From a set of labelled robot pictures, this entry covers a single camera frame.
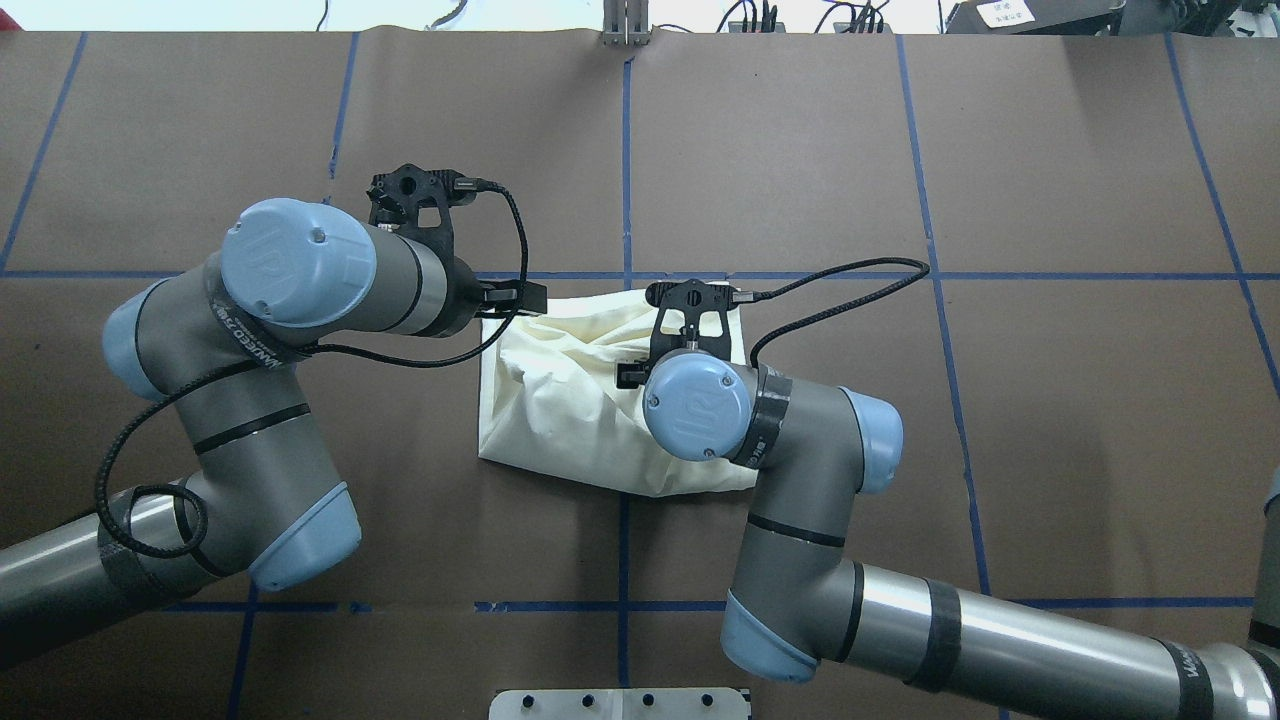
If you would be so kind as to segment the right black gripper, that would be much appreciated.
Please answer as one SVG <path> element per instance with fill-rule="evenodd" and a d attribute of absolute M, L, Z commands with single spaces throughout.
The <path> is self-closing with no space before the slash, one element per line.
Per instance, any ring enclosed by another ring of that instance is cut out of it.
<path fill-rule="evenodd" d="M 658 314 L 650 334 L 646 360 L 618 363 L 616 388 L 637 389 L 648 383 L 654 365 L 680 350 L 696 350 L 723 361 L 732 357 L 730 313 L 740 292 L 730 284 L 690 279 L 659 281 L 645 290 L 646 302 Z"/>

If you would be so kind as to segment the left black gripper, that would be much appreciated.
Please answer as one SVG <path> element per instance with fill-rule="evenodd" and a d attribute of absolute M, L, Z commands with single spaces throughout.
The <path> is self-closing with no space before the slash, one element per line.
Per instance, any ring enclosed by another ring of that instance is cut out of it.
<path fill-rule="evenodd" d="M 366 195 L 372 225 L 399 236 L 417 264 L 417 293 L 393 334 L 444 338 L 476 315 L 486 319 L 548 311 L 547 287 L 532 281 L 481 281 L 454 255 L 453 206 L 476 199 L 479 179 L 413 164 L 375 174 Z"/>

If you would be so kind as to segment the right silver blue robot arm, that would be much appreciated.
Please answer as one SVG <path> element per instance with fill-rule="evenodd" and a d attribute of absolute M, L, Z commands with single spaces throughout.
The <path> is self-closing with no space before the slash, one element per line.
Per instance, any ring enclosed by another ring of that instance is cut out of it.
<path fill-rule="evenodd" d="M 1199 652 L 1245 643 L 1277 393 L 1234 283 L 922 281 L 762 359 L 902 416 L 847 557 Z"/>

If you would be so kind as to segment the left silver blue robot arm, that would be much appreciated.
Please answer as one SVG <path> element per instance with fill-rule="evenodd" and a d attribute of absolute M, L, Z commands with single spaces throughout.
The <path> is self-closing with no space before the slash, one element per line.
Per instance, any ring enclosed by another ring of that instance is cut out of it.
<path fill-rule="evenodd" d="M 109 445 L 92 510 L 3 551 L 4 667 L 228 577 L 282 591 L 355 552 L 353 500 L 296 368 L 343 354 L 435 369 L 479 350 L 413 360 L 328 336 L 445 338 L 547 310 L 503 184 L 406 164 L 374 176 L 367 196 L 367 220 L 256 202 L 201 265 L 110 314 L 105 360 L 148 405 Z"/>

